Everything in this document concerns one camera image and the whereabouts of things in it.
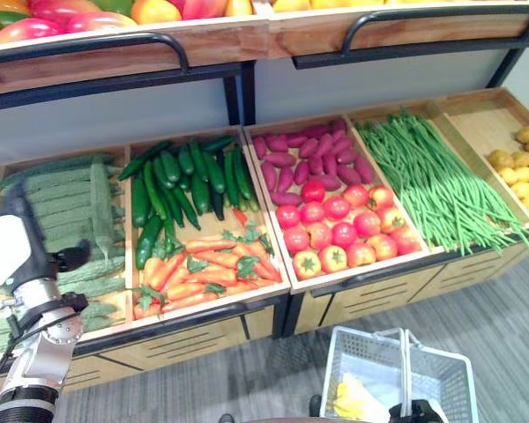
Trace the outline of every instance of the shopping basket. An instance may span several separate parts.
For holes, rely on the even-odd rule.
[[[397,334],[399,340],[389,338]],[[386,410],[401,403],[402,416],[411,415],[412,400],[425,399],[437,401],[450,423],[478,423],[470,360],[426,347],[409,330],[333,328],[320,417],[338,417],[333,402],[344,374],[359,379]]]

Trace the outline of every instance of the wooden crate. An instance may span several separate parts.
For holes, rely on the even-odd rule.
[[[340,51],[349,27],[372,11],[414,10],[440,7],[521,5],[520,2],[442,2],[385,4],[314,11],[274,13],[269,23],[269,58],[304,56]],[[354,37],[351,48],[402,44],[518,37],[529,24],[529,14],[476,15],[448,18],[402,19],[367,24]]]
[[[361,140],[358,138],[358,134],[352,128],[352,124],[343,115],[321,115],[321,116],[316,116],[316,117],[295,119],[295,120],[284,121],[284,122],[253,125],[253,126],[249,126],[245,128],[245,135],[248,141],[250,155],[255,163],[255,169],[257,171],[257,178],[259,180],[261,190],[263,191],[264,201],[266,203],[266,206],[270,214],[273,230],[276,234],[276,238],[279,241],[282,259],[287,267],[287,274],[292,284],[292,291],[291,291],[292,293],[301,293],[312,287],[315,288],[319,286],[333,285],[333,284],[340,282],[341,280],[348,279],[353,276],[365,274],[369,271],[383,269],[384,267],[393,266],[395,264],[405,263],[405,262],[408,262],[408,261],[411,261],[411,260],[414,260],[420,257],[424,257],[428,254],[427,245],[425,245],[425,243],[423,242],[423,240],[421,240],[421,237],[420,237],[420,241],[421,241],[421,251],[420,252],[408,254],[405,256],[398,256],[390,260],[376,262],[376,263],[362,266],[362,267],[351,268],[351,269],[347,269],[344,271],[339,271],[337,273],[324,274],[316,278],[298,280],[294,272],[294,267],[292,266],[292,257],[290,256],[290,253],[288,253],[286,243],[284,242],[284,239],[283,239],[284,231],[280,227],[278,219],[276,218],[276,215],[274,213],[277,207],[272,203],[268,189],[265,186],[265,179],[263,177],[263,173],[260,168],[260,160],[257,157],[257,153],[255,152],[255,148],[253,146],[252,140],[253,138],[259,135],[263,135],[263,134],[285,133],[285,132],[294,132],[294,131],[303,130],[304,128],[307,128],[311,125],[320,124],[320,123],[321,124],[328,123],[337,118],[343,118],[345,120],[347,136],[352,138],[354,141],[353,148],[355,148],[361,155],[366,157],[367,160],[372,165],[372,167],[374,168],[376,172],[376,179],[372,182],[371,185],[378,185],[378,184],[388,185],[386,179],[384,178],[384,175],[382,174],[382,172],[376,165],[376,162],[372,160],[368,151],[366,150],[364,145],[361,143]],[[345,188],[345,185],[343,185],[341,189],[339,189],[338,191],[332,192],[331,195],[340,194],[344,190],[344,188]],[[293,186],[289,190],[289,192],[295,192],[299,194],[300,190],[301,190],[300,186]],[[410,218],[407,216],[406,211],[404,210],[404,208],[402,207],[401,203],[399,202],[397,198],[395,198],[394,203],[395,203],[395,206],[402,211],[402,214],[404,215],[404,218],[406,219],[406,223],[415,230],[412,220],[410,220]],[[359,211],[351,211],[351,217],[353,217],[354,213],[356,214],[358,212]]]

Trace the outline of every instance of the carrot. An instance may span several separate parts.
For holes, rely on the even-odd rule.
[[[236,295],[237,293],[246,293],[257,289],[257,286],[252,282],[239,282],[236,286],[228,286],[226,288],[226,295]]]
[[[236,244],[237,242],[230,240],[190,240],[186,241],[186,252],[190,254],[195,254],[201,253],[203,251],[214,251],[216,249],[232,249]]]
[[[193,255],[197,260],[205,260],[206,262],[219,264],[228,269],[237,269],[237,262],[239,261],[239,256],[235,254],[228,253],[215,253],[213,251],[204,251],[201,253],[196,253]]]
[[[171,301],[181,300],[182,298],[202,293],[205,286],[202,284],[180,284],[177,286],[170,286],[167,290],[167,298]]]
[[[160,291],[163,289],[165,284],[168,281],[168,278],[178,269],[184,260],[186,259],[186,253],[181,253],[176,256],[168,259],[157,271],[151,276],[150,279],[147,279],[149,286],[155,291]]]
[[[199,271],[185,279],[188,284],[218,284],[222,286],[237,285],[237,275],[232,269],[224,271]]]
[[[187,308],[190,306],[195,306],[197,304],[202,304],[203,302],[213,301],[218,299],[218,294],[216,293],[199,293],[182,300],[171,301],[165,307],[162,308],[163,313],[168,311],[178,310],[180,308]]]

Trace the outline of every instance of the wooden panel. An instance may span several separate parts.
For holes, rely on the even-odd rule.
[[[336,293],[322,326],[403,306],[440,270],[431,267]]]
[[[462,2],[387,4],[278,13],[271,16],[269,57],[310,55],[339,51],[348,28],[360,16],[375,10],[419,9],[454,6],[498,5],[515,2]],[[480,15],[450,18],[377,22],[363,27],[352,48],[372,48],[416,42],[517,37],[527,27],[529,15]]]
[[[520,242],[506,248],[501,256],[495,251],[489,251],[448,263],[412,301],[424,300],[484,282],[510,264],[512,259],[526,255],[526,251],[526,246]]]
[[[238,345],[246,340],[241,319],[234,317],[195,329],[123,346],[103,352],[101,356],[143,370],[151,370],[213,353],[229,346]]]

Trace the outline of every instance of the red tomato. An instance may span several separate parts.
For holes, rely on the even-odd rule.
[[[351,205],[349,202],[340,196],[328,198],[324,203],[325,214],[329,219],[341,220],[349,214]]]
[[[276,209],[276,219],[282,229],[288,229],[300,223],[300,211],[295,205],[281,205]]]
[[[380,234],[380,218],[373,211],[363,211],[353,220],[358,236],[369,238]]]
[[[398,254],[410,254],[421,251],[420,239],[415,231],[409,226],[403,226],[390,234],[398,246]]]
[[[311,201],[322,202],[325,198],[325,187],[320,181],[307,181],[302,185],[300,193],[304,203]]]
[[[355,242],[346,249],[346,260],[349,267],[364,266],[376,261],[376,253],[364,242]]]
[[[64,30],[56,22],[45,19],[21,19],[0,30],[0,44],[58,35]]]
[[[367,239],[367,245],[374,249],[376,260],[388,260],[398,255],[398,244],[386,234],[374,235]]]
[[[40,0],[32,4],[32,16],[48,19],[64,27],[71,18],[81,13],[102,11],[88,0]]]
[[[127,16],[112,11],[96,11],[83,13],[71,18],[67,23],[67,33],[81,33],[100,29],[137,26],[135,21]]]
[[[314,278],[321,273],[321,263],[313,251],[300,251],[294,256],[292,265],[299,280]]]
[[[284,233],[284,242],[288,252],[293,256],[309,248],[309,235],[300,227],[291,227]]]
[[[185,0],[184,19],[206,19],[223,16],[227,0]]]
[[[385,187],[384,185],[378,185],[371,188],[369,191],[369,197],[369,207],[375,212],[394,205],[394,193],[390,188]]]
[[[346,249],[356,241],[356,229],[347,222],[340,222],[332,229],[333,244]]]
[[[334,273],[346,269],[346,252],[341,247],[331,245],[319,253],[321,269],[325,273]]]
[[[304,204],[300,210],[300,220],[304,225],[321,222],[325,218],[325,210],[321,203],[312,201]]]
[[[332,230],[323,222],[308,226],[309,245],[313,249],[324,249],[332,245]]]
[[[388,207],[386,209],[379,210],[376,212],[376,214],[380,218],[380,229],[385,234],[395,231],[406,223],[401,211],[396,207]]]
[[[369,202],[369,192],[362,185],[349,185],[343,193],[343,198],[351,204],[351,207],[358,209]]]

